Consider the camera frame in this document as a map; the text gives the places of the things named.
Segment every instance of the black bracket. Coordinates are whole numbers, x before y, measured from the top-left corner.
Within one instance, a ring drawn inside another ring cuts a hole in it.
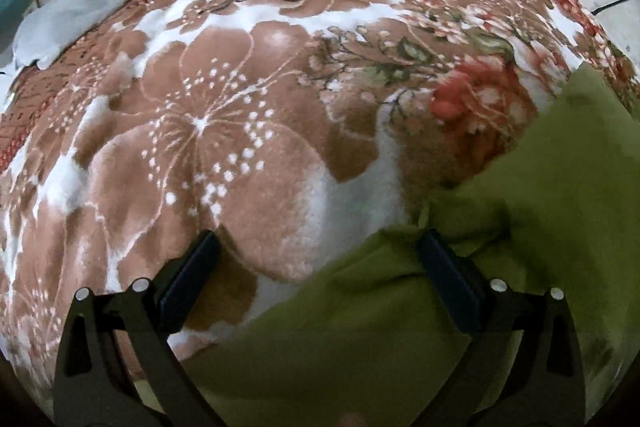
[[[95,296],[89,288],[76,292],[56,362],[54,418],[59,427],[225,427],[166,342],[182,328],[220,251],[217,237],[205,231],[153,280],[137,279],[113,295]],[[140,400],[115,330],[129,334],[164,414]]]
[[[487,283],[434,230],[417,253],[453,322],[474,338],[412,427],[582,427],[582,358],[562,291],[539,296],[514,292],[502,280]],[[476,413],[516,330],[523,336],[502,394]]]

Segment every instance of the metal screw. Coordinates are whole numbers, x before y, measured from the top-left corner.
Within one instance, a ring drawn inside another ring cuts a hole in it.
[[[76,299],[84,301],[89,296],[89,288],[80,288],[76,292]]]
[[[133,281],[131,287],[133,288],[134,292],[142,293],[143,291],[146,291],[147,288],[149,288],[149,279],[146,279],[144,277],[136,279]]]
[[[507,283],[502,279],[491,279],[491,289],[494,292],[503,293],[507,291]]]
[[[564,292],[560,288],[551,288],[550,293],[556,301],[564,299]]]

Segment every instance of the green fabric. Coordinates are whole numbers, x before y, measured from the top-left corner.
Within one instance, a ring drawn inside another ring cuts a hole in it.
[[[421,218],[486,277],[565,291],[591,412],[638,350],[639,180],[638,123],[584,66],[513,152]],[[345,413],[411,423],[468,343],[416,259],[420,229],[373,235],[184,364],[230,427],[334,427]]]

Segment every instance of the bed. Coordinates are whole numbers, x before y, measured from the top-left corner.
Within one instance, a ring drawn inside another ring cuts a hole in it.
[[[7,359],[50,409],[76,289],[153,277],[201,229],[221,266],[170,345],[214,348],[511,150],[583,62],[634,110],[636,68],[578,0],[131,0],[12,86]]]

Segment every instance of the white cloth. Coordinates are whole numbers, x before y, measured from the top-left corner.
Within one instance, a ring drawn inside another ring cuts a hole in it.
[[[115,13],[128,0],[51,0],[27,15],[12,44],[13,60],[0,73],[13,79],[34,62],[47,69],[73,42]]]

